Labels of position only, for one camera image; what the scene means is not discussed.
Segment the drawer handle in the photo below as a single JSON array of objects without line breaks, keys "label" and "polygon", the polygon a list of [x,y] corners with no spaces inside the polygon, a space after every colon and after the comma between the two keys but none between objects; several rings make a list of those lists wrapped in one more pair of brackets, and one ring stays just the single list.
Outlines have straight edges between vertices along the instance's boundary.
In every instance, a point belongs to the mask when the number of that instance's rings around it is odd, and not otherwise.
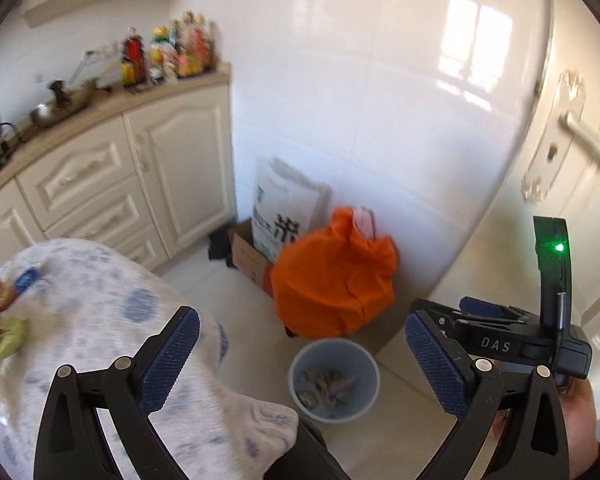
[{"label": "drawer handle", "polygon": [[120,221],[120,217],[118,215],[113,215],[111,218],[109,218],[109,220],[104,222],[104,224],[102,224],[99,229],[89,231],[87,234],[84,235],[84,237],[87,240],[91,240],[92,238],[95,238],[97,235],[99,235],[104,230],[109,229],[112,225],[117,224],[119,221]]},{"label": "drawer handle", "polygon": [[74,176],[66,176],[60,179],[60,186],[67,187],[69,184],[72,184],[74,181],[78,180],[80,177],[89,173],[91,170],[95,170],[100,166],[100,162],[98,160],[92,160],[89,164],[84,166],[81,170],[78,170]]}]

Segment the red bottle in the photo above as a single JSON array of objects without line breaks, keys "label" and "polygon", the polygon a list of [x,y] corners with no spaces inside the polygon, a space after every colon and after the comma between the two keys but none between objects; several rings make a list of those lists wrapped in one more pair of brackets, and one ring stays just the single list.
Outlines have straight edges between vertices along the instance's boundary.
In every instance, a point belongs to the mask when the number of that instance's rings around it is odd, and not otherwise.
[{"label": "red bottle", "polygon": [[128,33],[129,35],[123,43],[123,56],[134,66],[136,84],[144,83],[146,81],[146,63],[142,38],[133,27],[129,27]]}]

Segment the countertop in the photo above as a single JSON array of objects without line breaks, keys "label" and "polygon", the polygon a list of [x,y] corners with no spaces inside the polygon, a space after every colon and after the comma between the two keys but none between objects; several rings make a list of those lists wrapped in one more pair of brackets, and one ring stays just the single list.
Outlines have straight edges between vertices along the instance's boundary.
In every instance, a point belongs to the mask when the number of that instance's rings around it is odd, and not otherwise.
[{"label": "countertop", "polygon": [[139,94],[132,94],[122,86],[114,86],[111,92],[98,90],[87,108],[51,128],[41,130],[32,124],[20,128],[22,137],[29,140],[20,145],[0,170],[0,190],[17,174],[60,144],[104,121],[160,99],[230,82],[231,65],[222,62],[214,72],[175,83],[165,83]]}]

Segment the small trash bin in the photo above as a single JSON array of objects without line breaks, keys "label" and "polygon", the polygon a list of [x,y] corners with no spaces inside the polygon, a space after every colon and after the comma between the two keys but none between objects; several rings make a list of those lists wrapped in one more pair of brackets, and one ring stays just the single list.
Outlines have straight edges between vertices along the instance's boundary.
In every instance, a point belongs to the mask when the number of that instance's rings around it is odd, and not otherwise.
[{"label": "small trash bin", "polygon": [[[296,394],[306,384],[301,379],[303,373],[315,374],[322,370],[336,370],[344,377],[358,378],[347,402],[332,412],[324,406],[308,410]],[[362,346],[344,338],[319,339],[303,348],[291,364],[288,381],[298,408],[311,418],[328,424],[342,424],[362,416],[376,402],[380,391],[380,372],[375,359]]]}]

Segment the cabinet drawer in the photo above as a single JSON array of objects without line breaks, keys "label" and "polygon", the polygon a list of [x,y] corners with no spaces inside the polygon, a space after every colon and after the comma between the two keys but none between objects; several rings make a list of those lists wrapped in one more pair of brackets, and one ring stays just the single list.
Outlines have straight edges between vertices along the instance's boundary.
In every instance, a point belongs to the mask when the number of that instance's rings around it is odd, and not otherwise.
[{"label": "cabinet drawer", "polygon": [[169,259],[160,235],[152,224],[131,235],[115,250],[147,270],[154,270]]},{"label": "cabinet drawer", "polygon": [[122,117],[69,140],[29,166],[18,182],[45,229],[134,173]]},{"label": "cabinet drawer", "polygon": [[83,238],[109,247],[151,222],[136,177],[91,198],[46,230],[48,238]]}]

